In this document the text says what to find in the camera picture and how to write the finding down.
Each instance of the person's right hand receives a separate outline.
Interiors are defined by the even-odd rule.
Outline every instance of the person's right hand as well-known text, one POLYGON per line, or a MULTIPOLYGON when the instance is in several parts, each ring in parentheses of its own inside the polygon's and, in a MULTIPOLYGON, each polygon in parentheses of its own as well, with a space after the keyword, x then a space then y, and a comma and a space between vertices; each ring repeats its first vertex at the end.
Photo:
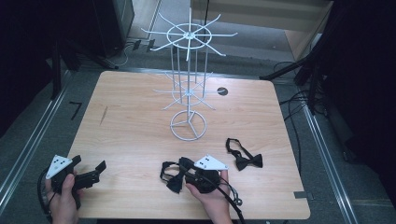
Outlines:
POLYGON ((75 184, 74 175, 67 175, 62 185, 62 195, 53 192, 50 180, 46 180, 47 198, 52 200, 49 210, 52 214, 52 224, 76 224, 78 223, 78 211, 76 201, 72 195, 72 188, 75 184))
MULTIPOLYGON (((225 181, 228 182, 228 171, 220 172, 220 188, 224 190, 227 194, 230 194, 230 189, 226 185, 225 181)), ((186 187, 190 190, 191 194, 198 199, 214 224, 231 224, 230 217, 230 204, 224 197, 224 195, 215 189, 210 193, 202 194, 199 190, 192 184, 187 183, 186 187)))

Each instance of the wooden table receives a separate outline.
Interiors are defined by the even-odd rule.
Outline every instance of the wooden table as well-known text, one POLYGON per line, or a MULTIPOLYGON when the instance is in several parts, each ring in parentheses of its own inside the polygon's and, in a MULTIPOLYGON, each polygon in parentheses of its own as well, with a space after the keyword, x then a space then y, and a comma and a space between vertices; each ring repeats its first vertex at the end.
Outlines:
MULTIPOLYGON (((81 217, 207 219, 200 203, 183 186, 172 192, 160 179, 164 161, 187 157, 198 161, 210 154, 228 164, 230 183, 243 200, 245 219, 305 219, 310 211, 290 140, 271 82, 211 77, 207 91, 228 90, 221 96, 209 93, 205 104, 194 110, 207 121, 200 139, 182 141, 170 130, 171 118, 186 106, 175 104, 166 75, 104 72, 96 85, 80 124, 69 158, 81 155, 76 166, 88 172, 106 160, 101 181, 85 190, 81 217), (235 167, 227 153, 228 137, 237 138, 254 156, 262 154, 263 168, 235 167)), ((237 214, 230 207, 232 218, 237 214)))

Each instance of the person's left hand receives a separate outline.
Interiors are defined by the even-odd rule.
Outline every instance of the person's left hand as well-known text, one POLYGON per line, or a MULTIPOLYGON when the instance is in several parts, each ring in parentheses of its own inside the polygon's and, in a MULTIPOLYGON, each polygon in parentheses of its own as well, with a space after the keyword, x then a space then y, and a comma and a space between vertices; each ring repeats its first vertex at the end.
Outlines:
POLYGON ((49 203, 49 210, 52 214, 52 224, 77 224, 78 211, 76 201, 72 195, 72 188, 75 184, 75 177, 67 175, 62 185, 62 195, 54 193, 51 181, 46 180, 47 198, 52 200, 49 203))

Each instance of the black cabinet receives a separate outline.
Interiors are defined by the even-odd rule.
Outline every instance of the black cabinet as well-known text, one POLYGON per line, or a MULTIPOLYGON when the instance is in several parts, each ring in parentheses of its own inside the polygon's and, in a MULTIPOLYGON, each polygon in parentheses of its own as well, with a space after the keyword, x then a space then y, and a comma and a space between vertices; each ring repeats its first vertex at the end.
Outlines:
POLYGON ((346 151, 379 174, 396 204, 396 4, 348 6, 332 54, 321 62, 330 120, 346 151))
POLYGON ((132 0, 67 0, 62 37, 100 57, 124 48, 134 20, 132 0))
POLYGON ((0 3, 0 137, 51 79, 50 46, 32 7, 0 3))

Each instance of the black bow tie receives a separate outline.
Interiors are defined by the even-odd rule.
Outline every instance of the black bow tie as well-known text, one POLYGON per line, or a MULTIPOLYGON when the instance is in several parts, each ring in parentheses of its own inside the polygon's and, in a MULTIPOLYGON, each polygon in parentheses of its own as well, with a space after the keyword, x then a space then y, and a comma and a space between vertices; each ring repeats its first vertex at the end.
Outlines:
POLYGON ((172 161, 163 162, 163 168, 161 169, 160 178, 167 182, 166 187, 172 190, 175 193, 180 193, 182 185, 183 185, 183 177, 184 174, 190 170, 190 168, 194 165, 194 162, 188 158, 180 158, 178 163, 172 161), (179 167, 184 167, 185 169, 180 169, 177 175, 168 175, 165 173, 165 169, 171 165, 178 165, 179 167))
POLYGON ((253 164, 257 167, 262 168, 262 154, 259 154, 255 157, 253 157, 253 159, 249 160, 243 157, 238 157, 236 158, 236 167, 238 168, 239 171, 245 169, 245 167, 247 167, 247 165, 249 164, 253 164))
POLYGON ((236 167, 238 168, 239 171, 245 169, 247 167, 247 165, 249 165, 249 164, 253 164, 257 167, 262 168, 262 154, 259 154, 259 155, 256 155, 255 157, 253 157, 244 147, 242 147, 242 145, 238 139, 228 138, 225 146, 227 147, 227 151, 235 156, 236 167), (249 159, 242 157, 242 154, 240 151, 232 150, 230 148, 230 141, 232 141, 232 140, 235 141, 242 148, 242 150, 245 152, 245 154, 247 154, 249 159))

